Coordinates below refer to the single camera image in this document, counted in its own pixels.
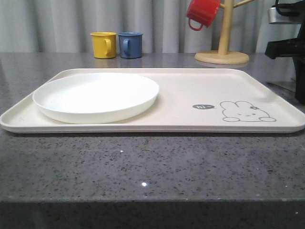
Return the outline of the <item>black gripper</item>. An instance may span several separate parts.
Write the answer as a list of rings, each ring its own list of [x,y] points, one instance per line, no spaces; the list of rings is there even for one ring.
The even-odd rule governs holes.
[[[301,24],[305,19],[305,1],[282,3],[276,0],[268,10],[270,24]],[[305,31],[300,29],[297,38],[268,42],[265,55],[271,59],[292,57],[295,66],[295,98],[305,103]]]

